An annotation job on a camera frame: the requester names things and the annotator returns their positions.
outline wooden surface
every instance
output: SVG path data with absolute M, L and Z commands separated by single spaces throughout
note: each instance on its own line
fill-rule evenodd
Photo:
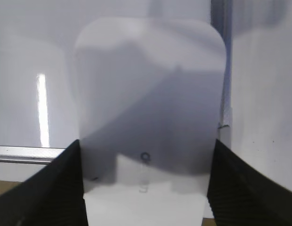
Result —
M 20 182 L 0 181 L 0 194 L 3 194 L 18 184 L 20 184 Z
M 216 223 L 214 219 L 204 218 L 202 226 L 216 226 Z

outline white panel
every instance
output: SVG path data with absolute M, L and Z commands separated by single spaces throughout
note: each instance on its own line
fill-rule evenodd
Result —
M 233 1 L 232 149 L 292 190 L 292 1 Z
M 88 219 L 200 225 L 225 46 L 194 20 L 102 18 L 76 43 Z

